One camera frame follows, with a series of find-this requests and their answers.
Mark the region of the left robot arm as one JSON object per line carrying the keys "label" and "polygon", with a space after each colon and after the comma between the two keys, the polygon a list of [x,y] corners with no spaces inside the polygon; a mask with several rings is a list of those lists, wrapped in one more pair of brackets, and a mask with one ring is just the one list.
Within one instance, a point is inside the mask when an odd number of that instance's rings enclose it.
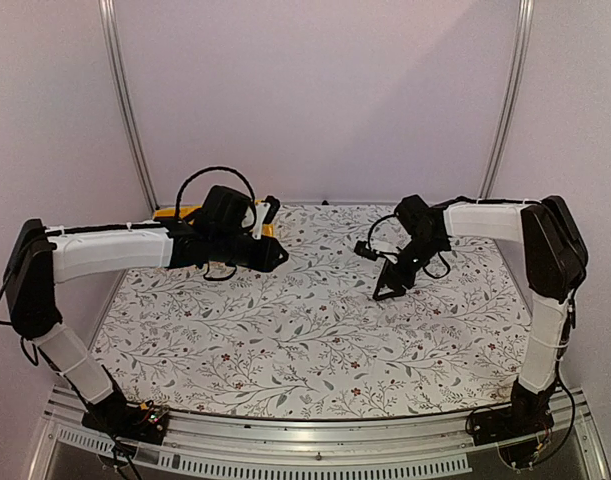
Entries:
{"label": "left robot arm", "polygon": [[4,271],[0,300],[9,324],[31,342],[91,405],[113,434],[133,426],[133,412],[113,395],[119,388],[80,338],[63,323],[55,287],[83,276],[137,268],[202,268],[222,263],[268,273],[289,255],[264,232],[280,208],[273,196],[257,201],[214,186],[203,204],[186,215],[141,223],[48,228],[38,219],[22,226]]}

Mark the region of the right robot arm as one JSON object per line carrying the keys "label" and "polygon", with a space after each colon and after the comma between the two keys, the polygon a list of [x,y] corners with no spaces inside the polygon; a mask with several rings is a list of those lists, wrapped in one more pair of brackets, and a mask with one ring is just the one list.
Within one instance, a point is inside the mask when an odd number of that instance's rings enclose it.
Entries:
{"label": "right robot arm", "polygon": [[530,337],[511,392],[511,407],[502,427],[522,436],[540,420],[553,391],[560,386],[559,362],[576,325],[576,294],[587,277],[589,254],[565,200],[471,199],[459,196],[428,205],[420,196],[403,198],[391,218],[409,235],[399,248],[372,238],[357,242],[356,254],[385,263],[373,298],[401,297],[419,271],[448,252],[452,240],[483,237],[522,245],[532,296]]}

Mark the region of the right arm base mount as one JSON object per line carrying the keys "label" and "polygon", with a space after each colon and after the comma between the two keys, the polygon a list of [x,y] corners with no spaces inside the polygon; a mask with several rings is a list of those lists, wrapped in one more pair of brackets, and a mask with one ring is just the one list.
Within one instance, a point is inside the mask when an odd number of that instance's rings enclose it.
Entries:
{"label": "right arm base mount", "polygon": [[549,446],[554,419],[548,406],[529,414],[526,405],[478,407],[465,421],[465,431],[475,446],[495,445],[500,460],[518,471],[532,468]]}

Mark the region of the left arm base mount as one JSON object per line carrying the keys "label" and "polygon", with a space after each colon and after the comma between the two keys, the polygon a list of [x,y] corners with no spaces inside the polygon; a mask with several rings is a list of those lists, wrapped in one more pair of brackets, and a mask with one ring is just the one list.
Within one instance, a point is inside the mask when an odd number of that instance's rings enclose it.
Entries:
{"label": "left arm base mount", "polygon": [[170,409],[152,401],[128,402],[110,395],[98,404],[87,404],[82,426],[110,437],[162,445],[169,424]]}

